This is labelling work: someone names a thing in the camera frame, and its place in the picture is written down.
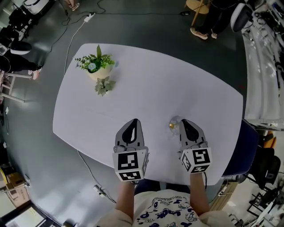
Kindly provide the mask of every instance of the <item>concrete floor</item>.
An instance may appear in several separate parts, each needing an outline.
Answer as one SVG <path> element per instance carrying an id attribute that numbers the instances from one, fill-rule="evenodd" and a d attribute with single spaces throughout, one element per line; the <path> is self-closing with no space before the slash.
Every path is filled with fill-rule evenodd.
<path id="1" fill-rule="evenodd" d="M 179 13 L 184 10 L 184 4 L 184 0 L 104 0 L 101 6 L 107 13 Z M 100 12 L 96 1 L 91 0 L 82 1 L 75 13 L 83 11 Z M 71 22 L 82 15 L 72 15 Z M 212 73 L 239 91 L 245 101 L 246 60 L 241 34 L 234 34 L 228 28 L 217 40 L 209 38 L 204 41 L 190 33 L 192 18 L 193 14 L 185 17 L 95 15 L 73 39 L 67 65 L 84 43 L 141 47 L 182 59 Z M 5 100 L 5 106 L 10 109 L 9 134 L 5 127 L 2 131 L 13 162 L 31 179 L 29 192 L 32 201 L 61 223 L 70 219 L 87 227 L 93 226 L 114 205 L 94 192 L 94 182 L 77 151 L 52 132 L 67 48 L 83 21 L 68 26 L 52 52 L 47 54 L 51 44 L 65 30 L 61 25 L 65 19 L 57 1 L 30 31 L 27 41 L 33 45 L 33 50 L 25 57 L 44 63 L 44 67 L 36 81 L 16 79 L 13 95 L 26 102 Z M 197 24 L 203 20 L 204 17 L 200 16 Z M 83 157 L 97 180 L 116 199 L 119 180 L 113 169 L 85 155 Z M 209 199 L 214 197 L 219 185 L 208 187 Z"/>

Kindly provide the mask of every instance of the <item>white t-shirt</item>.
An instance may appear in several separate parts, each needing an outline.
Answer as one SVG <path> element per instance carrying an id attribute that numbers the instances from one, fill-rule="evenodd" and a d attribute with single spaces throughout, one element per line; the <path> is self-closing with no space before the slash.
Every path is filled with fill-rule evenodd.
<path id="1" fill-rule="evenodd" d="M 197 216 L 189 204 L 189 194 L 170 189 L 142 192 L 134 197 L 134 218 L 113 210 L 96 227 L 234 227 L 223 211 Z"/>

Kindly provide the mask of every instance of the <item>flower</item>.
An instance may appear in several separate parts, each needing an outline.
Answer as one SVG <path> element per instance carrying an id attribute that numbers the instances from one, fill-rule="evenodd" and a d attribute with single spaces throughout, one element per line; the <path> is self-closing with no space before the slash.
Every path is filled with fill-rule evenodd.
<path id="1" fill-rule="evenodd" d="M 88 66 L 89 70 L 93 71 L 96 69 L 96 64 L 95 63 L 91 63 L 89 66 Z"/>

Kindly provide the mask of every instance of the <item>plant pot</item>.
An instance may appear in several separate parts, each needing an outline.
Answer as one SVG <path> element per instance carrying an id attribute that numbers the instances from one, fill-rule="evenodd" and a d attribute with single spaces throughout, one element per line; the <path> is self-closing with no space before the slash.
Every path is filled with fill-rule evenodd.
<path id="1" fill-rule="evenodd" d="M 110 71 L 112 70 L 112 65 L 107 65 L 106 68 L 100 68 L 98 71 L 94 73 L 90 73 L 86 71 L 86 73 L 91 77 L 92 80 L 97 81 L 98 78 L 104 79 L 105 77 L 109 76 Z"/>

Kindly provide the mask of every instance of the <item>desk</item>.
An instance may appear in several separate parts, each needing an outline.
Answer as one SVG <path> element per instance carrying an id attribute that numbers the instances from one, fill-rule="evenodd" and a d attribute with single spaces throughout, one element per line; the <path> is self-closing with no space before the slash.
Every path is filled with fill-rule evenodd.
<path id="1" fill-rule="evenodd" d="M 98 44 L 82 45 L 75 57 L 96 53 Z M 169 121 L 181 116 L 200 126 L 212 149 L 208 185 L 215 184 L 234 151 L 243 98 L 210 73 L 174 57 L 136 47 L 100 44 L 118 66 L 116 81 L 105 96 L 72 60 L 62 80 L 53 117 L 53 132 L 89 157 L 113 167 L 115 135 L 133 118 L 141 121 L 149 163 L 145 178 L 189 185 L 189 175 L 178 159 L 179 138 Z"/>

